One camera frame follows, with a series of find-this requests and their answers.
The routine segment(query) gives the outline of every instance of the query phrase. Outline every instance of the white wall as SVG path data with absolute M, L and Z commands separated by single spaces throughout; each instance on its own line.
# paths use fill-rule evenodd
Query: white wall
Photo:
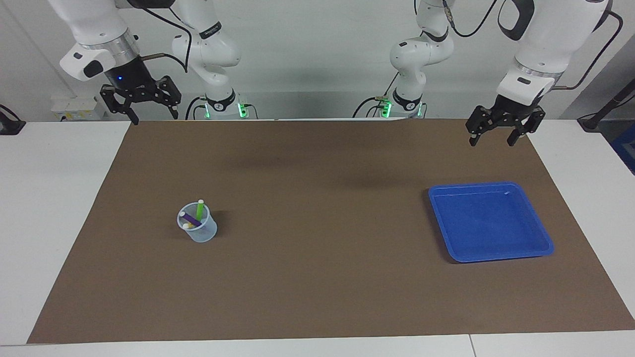
M 51 119 L 52 95 L 74 94 L 0 2 L 0 104 L 26 121 L 41 121 Z
M 97 94 L 106 82 L 104 77 L 81 83 L 61 72 L 58 61 L 74 40 L 46 1 L 0 1 L 20 19 L 21 27 L 45 56 L 44 61 L 53 63 L 75 94 Z M 242 62 L 229 69 L 234 86 L 267 118 L 350 116 L 362 99 L 382 94 L 392 79 L 391 46 L 418 35 L 409 0 L 217 0 L 215 3 L 224 28 L 243 49 Z M 489 4 L 485 0 L 457 2 L 454 14 L 459 29 L 464 32 L 473 29 Z M 615 0 L 614 10 L 625 18 L 623 34 L 599 61 L 587 82 L 635 32 L 635 4 Z M 170 16 L 167 11 L 161 13 Z M 142 11 L 123 10 L 122 15 L 132 32 L 140 36 L 143 54 L 169 52 L 172 37 L 179 34 L 179 30 Z M 574 58 L 561 84 L 573 83 L 581 76 L 614 26 L 609 20 L 596 31 Z M 517 49 L 516 43 L 500 33 L 494 16 L 478 35 L 455 42 L 452 58 L 426 70 L 429 85 L 424 100 L 430 104 L 430 118 L 465 118 L 476 105 L 491 105 L 498 82 Z M 18 59 L 11 60 L 19 63 L 19 58 L 33 56 L 21 52 L 18 49 L 14 54 Z M 183 74 L 170 60 L 153 60 L 148 66 L 155 77 L 169 74 L 184 93 L 184 101 L 203 92 L 195 75 Z M 14 81 L 24 80 L 18 74 L 10 75 Z M 584 86 L 546 98 L 543 107 L 549 117 L 560 117 L 582 89 Z M 50 94 L 48 86 L 40 92 L 43 100 Z M 169 117 L 167 110 L 158 105 L 139 105 L 137 111 L 142 119 Z M 40 110 L 38 113 L 42 117 L 48 115 Z
M 563 117 L 575 119 L 597 112 L 633 79 L 635 79 L 635 36 L 631 37 L 629 42 L 611 59 L 611 62 L 566 110 Z M 616 108 L 606 118 L 635 118 L 635 100 Z

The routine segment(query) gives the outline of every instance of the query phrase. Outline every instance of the purple marker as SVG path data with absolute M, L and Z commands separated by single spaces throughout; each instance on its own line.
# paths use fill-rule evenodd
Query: purple marker
M 194 224 L 195 227 L 200 227 L 201 223 L 199 221 L 197 221 L 194 217 L 190 216 L 189 214 L 181 211 L 181 213 L 178 214 L 179 217 L 183 218 L 184 220 L 190 222 L 191 224 Z

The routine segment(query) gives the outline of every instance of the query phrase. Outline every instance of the plastic tray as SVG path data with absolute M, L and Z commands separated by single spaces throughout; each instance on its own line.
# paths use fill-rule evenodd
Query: plastic tray
M 554 246 L 514 182 L 439 185 L 429 191 L 448 252 L 457 262 L 539 257 Z

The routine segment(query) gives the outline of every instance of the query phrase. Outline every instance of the marker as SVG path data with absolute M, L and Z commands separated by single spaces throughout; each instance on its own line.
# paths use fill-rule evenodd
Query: marker
M 205 211 L 205 202 L 199 199 L 199 204 L 196 206 L 196 220 L 200 221 L 203 219 L 203 211 Z
M 184 220 L 190 222 L 191 224 L 194 224 L 196 227 L 200 227 L 201 223 L 199 221 L 197 221 L 194 217 L 190 216 L 189 214 L 181 211 L 178 214 L 179 217 L 183 218 Z

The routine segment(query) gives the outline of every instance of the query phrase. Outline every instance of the electrical outlet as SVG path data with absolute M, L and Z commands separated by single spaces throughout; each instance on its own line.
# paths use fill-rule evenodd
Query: electrical outlet
M 105 109 L 93 98 L 54 99 L 51 112 L 58 121 L 104 120 Z

